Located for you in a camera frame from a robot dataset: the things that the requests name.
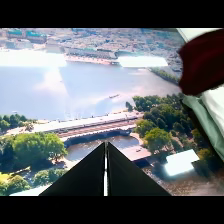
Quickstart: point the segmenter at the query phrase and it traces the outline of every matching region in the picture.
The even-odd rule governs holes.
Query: water
[[[92,142],[72,145],[68,148],[68,155],[65,158],[70,161],[81,160],[104,141],[111,142],[120,150],[139,145],[139,141],[131,136],[115,136],[111,138],[105,138],[103,140],[95,140]]]
[[[100,116],[125,109],[135,95],[179,91],[144,69],[74,62],[62,68],[0,67],[0,114],[17,111],[36,119]]]

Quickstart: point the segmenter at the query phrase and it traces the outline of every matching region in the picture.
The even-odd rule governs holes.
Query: black triangular object
[[[111,143],[107,146],[109,196],[170,196]]]
[[[103,196],[105,143],[102,143],[40,196]]]

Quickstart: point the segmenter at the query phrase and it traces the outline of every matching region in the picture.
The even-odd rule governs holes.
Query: dark red fabric
[[[183,61],[179,86],[184,94],[197,95],[224,83],[224,29],[189,41],[179,54]]]

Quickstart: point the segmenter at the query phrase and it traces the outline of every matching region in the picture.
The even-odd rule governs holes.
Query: green fabric
[[[184,96],[183,103],[194,111],[212,146],[224,161],[224,138],[201,99],[193,96]]]

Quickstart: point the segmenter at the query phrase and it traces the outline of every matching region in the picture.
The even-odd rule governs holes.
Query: white fabric
[[[204,92],[201,99],[224,137],[224,87]]]

